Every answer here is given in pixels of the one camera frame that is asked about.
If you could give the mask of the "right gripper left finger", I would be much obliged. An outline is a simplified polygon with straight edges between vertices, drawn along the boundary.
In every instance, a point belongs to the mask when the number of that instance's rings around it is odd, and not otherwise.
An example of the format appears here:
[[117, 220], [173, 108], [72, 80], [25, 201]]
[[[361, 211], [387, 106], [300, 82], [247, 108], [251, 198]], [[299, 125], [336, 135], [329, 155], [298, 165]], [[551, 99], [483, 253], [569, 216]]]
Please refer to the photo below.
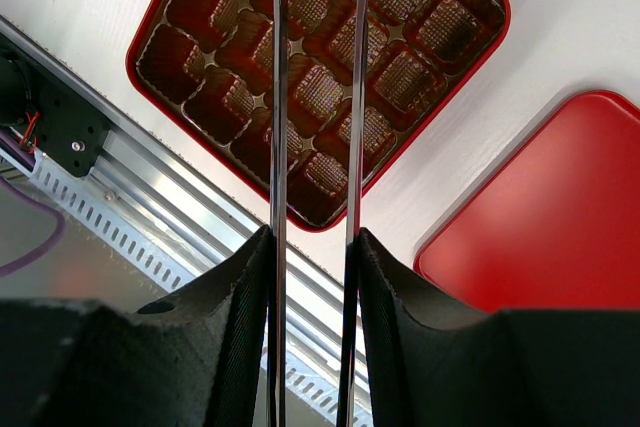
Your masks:
[[97, 301], [1, 304], [5, 426], [249, 426], [273, 234], [133, 314]]

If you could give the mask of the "metal tongs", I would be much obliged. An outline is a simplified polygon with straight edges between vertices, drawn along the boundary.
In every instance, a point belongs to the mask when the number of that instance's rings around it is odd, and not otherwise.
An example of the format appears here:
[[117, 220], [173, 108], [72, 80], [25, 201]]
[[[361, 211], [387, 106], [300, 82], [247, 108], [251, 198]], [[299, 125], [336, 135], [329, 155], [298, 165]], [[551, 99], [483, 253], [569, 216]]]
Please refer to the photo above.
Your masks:
[[276, 268], [268, 311], [268, 423], [285, 423], [286, 214], [322, 227], [347, 217], [339, 426], [355, 420], [357, 269], [363, 183], [367, 0], [330, 0], [302, 50], [289, 44], [289, 0], [273, 1], [270, 227]]

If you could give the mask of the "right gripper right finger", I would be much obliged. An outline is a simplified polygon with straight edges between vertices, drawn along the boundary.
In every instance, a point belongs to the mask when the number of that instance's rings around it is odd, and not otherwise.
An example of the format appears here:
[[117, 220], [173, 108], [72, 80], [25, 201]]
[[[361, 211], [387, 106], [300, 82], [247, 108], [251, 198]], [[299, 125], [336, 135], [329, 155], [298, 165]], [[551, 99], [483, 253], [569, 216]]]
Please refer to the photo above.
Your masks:
[[399, 262], [367, 229], [355, 246], [378, 426], [635, 426], [635, 310], [485, 313]]

